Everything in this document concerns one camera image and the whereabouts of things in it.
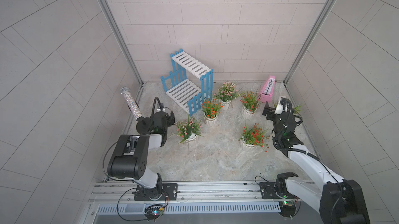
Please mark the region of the red flower pot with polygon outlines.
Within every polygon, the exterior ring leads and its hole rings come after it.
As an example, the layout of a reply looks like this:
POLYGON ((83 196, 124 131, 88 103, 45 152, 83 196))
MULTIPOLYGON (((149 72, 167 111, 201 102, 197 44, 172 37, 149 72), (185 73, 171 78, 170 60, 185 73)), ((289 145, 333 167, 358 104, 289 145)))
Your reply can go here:
POLYGON ((245 125, 242 130, 241 137, 239 141, 244 147, 254 148, 260 147, 264 152, 268 152, 269 145, 267 140, 269 136, 267 135, 267 129, 264 129, 259 125, 259 123, 255 123, 252 126, 245 125))
POLYGON ((249 120, 260 106, 259 96, 252 91, 246 91, 241 95, 240 102, 243 104, 243 118, 249 120))
POLYGON ((215 126, 217 123, 218 116, 221 114, 223 108, 220 102, 217 100, 206 99, 202 105, 202 111, 204 113, 205 123, 209 126, 215 126))

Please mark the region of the red flower pot front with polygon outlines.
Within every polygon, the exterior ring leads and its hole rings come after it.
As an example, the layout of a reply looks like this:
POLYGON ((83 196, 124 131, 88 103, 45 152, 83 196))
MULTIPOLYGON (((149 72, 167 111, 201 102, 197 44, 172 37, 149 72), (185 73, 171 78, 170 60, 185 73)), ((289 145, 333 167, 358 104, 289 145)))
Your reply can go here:
POLYGON ((244 147, 254 148, 260 147, 264 152, 268 152, 269 145, 267 140, 269 136, 267 135, 267 129, 264 129, 259 125, 259 123, 255 123, 252 126, 245 125, 242 130, 241 137, 239 141, 244 147))

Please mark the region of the blue white wooden rack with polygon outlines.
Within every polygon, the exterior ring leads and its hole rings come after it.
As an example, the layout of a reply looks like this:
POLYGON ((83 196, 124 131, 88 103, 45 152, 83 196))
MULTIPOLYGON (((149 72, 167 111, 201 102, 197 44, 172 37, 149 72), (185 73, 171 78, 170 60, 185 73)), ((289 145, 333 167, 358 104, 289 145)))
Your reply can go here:
POLYGON ((214 71, 184 50, 170 54, 173 71, 161 77, 165 93, 190 116, 213 99, 214 71))

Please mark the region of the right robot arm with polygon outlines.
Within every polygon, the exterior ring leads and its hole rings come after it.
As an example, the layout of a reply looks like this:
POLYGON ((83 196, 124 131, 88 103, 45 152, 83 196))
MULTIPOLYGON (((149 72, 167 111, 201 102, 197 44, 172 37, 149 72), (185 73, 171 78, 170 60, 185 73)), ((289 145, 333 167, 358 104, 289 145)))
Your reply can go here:
POLYGON ((291 101, 279 99, 276 107, 265 105, 263 115, 273 122, 272 144, 295 162, 312 183, 299 179, 294 172, 279 174, 274 188, 281 199, 297 197, 307 203, 325 224, 369 224, 370 218, 361 186, 329 169, 295 135, 303 119, 295 113, 291 101))

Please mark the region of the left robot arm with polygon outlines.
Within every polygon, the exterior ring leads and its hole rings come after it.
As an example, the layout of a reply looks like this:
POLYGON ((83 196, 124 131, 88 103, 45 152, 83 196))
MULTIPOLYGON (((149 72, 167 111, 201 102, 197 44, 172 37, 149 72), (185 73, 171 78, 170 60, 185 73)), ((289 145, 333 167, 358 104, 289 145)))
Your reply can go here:
POLYGON ((138 134, 119 137, 107 166, 107 176, 116 181, 135 182, 138 200, 158 200, 163 195, 162 177, 147 168, 148 153, 165 145, 168 128, 174 123, 174 113, 166 113, 156 97, 151 116, 137 118, 138 134))

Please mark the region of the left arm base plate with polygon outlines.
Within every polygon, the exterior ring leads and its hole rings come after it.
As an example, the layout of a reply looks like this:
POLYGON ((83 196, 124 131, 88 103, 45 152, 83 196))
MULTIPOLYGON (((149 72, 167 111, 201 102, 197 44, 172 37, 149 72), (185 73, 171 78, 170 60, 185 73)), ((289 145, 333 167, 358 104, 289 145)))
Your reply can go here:
POLYGON ((154 189, 144 189, 138 186, 135 192, 135 201, 169 201, 177 200, 178 184, 177 183, 162 183, 157 185, 154 189))

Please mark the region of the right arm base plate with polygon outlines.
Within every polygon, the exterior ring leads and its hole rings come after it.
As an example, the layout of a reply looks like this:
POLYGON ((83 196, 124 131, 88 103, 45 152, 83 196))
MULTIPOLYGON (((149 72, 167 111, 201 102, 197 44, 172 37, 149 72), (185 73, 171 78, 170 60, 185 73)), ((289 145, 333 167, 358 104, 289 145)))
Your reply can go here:
POLYGON ((259 182, 261 197, 264 200, 279 199, 276 193, 275 182, 259 182))

